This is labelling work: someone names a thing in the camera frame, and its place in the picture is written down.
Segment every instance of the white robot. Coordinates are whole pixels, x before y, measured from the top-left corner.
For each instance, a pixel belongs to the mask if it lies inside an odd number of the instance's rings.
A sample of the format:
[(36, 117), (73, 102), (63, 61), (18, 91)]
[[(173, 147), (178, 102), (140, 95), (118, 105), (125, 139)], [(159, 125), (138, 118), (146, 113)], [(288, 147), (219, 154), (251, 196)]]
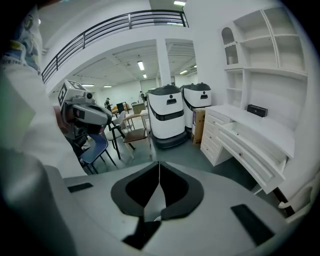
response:
[(155, 145), (165, 149), (186, 141), (181, 90), (168, 84), (149, 90), (147, 95), (150, 127)]
[(66, 125), (62, 129), (77, 157), (83, 153), (86, 134), (98, 134), (111, 123), (111, 112), (96, 104), (91, 92), (79, 82), (64, 80), (58, 95), (61, 118)]
[(183, 85), (180, 89), (182, 91), (185, 130), (190, 137), (194, 109), (211, 106), (211, 88), (202, 82)]

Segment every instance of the gray robot base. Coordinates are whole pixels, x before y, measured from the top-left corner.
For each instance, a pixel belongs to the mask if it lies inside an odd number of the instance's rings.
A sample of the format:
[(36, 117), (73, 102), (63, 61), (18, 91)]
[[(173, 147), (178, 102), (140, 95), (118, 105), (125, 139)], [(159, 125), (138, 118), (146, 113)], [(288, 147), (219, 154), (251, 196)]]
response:
[(192, 129), (186, 126), (185, 127), (185, 132), (186, 132), (187, 137), (190, 139), (191, 138), (191, 134), (192, 134)]
[(184, 143), (188, 139), (187, 132), (184, 131), (170, 138), (157, 138), (152, 134), (152, 140), (158, 149), (168, 149)]

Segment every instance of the gray floor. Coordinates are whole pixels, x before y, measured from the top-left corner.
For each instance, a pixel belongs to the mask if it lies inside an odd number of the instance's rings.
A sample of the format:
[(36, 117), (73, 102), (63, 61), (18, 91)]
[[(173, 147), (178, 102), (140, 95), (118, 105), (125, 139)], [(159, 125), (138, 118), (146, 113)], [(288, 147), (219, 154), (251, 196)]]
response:
[[(152, 140), (150, 140), (152, 156), (149, 156), (147, 141), (137, 141), (133, 143), (133, 146), (135, 147), (135, 150), (133, 151), (134, 159), (130, 157), (128, 149), (125, 147), (122, 141), (122, 137), (117, 139), (121, 159), (118, 158), (117, 152), (113, 148), (111, 142), (109, 142), (109, 146), (107, 148), (107, 151), (114, 160), (116, 166), (113, 165), (106, 153), (102, 155), (105, 163), (100, 158), (94, 162), (94, 166), (99, 173), (116, 171), (118, 169), (139, 165), (149, 161), (167, 161), (202, 170), (204, 172), (224, 176), (239, 183), (248, 190), (252, 190), (257, 184), (254, 178), (235, 158), (231, 158), (213, 167), (205, 155), (201, 152), (200, 147), (193, 145), (190, 139), (181, 145), (169, 149), (158, 149), (154, 147)], [(279, 201), (273, 193), (265, 194), (263, 191), (261, 191), (257, 195), (278, 209), (277, 206)], [(284, 210), (278, 209), (278, 211), (287, 217), (287, 214)]]

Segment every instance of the person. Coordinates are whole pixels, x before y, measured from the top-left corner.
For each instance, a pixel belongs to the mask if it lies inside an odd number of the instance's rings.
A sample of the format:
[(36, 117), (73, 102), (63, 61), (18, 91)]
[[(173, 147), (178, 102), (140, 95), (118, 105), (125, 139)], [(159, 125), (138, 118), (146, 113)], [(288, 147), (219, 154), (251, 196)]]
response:
[(105, 103), (104, 103), (104, 107), (105, 107), (106, 109), (108, 109), (110, 112), (112, 112), (112, 111), (111, 111), (110, 98), (106, 98)]
[(145, 103), (145, 95), (142, 91), (140, 91), (140, 93), (139, 93), (139, 99), (141, 99), (142, 102)]
[[(49, 0), (40, 7), (57, 2), (59, 0)], [(5, 148), (32, 155), (43, 165), (56, 167), (63, 178), (83, 176), (86, 173), (58, 126), (42, 80), (39, 25), (38, 7), (34, 6), (16, 28), (1, 59), (1, 95), (16, 101), (13, 107), (6, 108), (14, 118), (9, 114), (3, 117), (8, 124), (15, 119), (11, 125), (14, 134), (11, 132), (5, 141), (2, 133), (1, 142), (6, 142)]]

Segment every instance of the black box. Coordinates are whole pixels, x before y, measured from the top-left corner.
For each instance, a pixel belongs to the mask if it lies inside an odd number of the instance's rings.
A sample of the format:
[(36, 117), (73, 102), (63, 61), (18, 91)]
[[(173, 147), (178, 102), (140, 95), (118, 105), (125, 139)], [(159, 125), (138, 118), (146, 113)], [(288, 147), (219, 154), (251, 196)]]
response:
[(255, 105), (248, 105), (246, 111), (252, 113), (252, 114), (255, 114), (259, 117), (266, 117), (267, 114), (268, 114), (268, 109), (267, 108), (263, 108), (263, 107), (260, 107), (260, 106), (255, 106)]

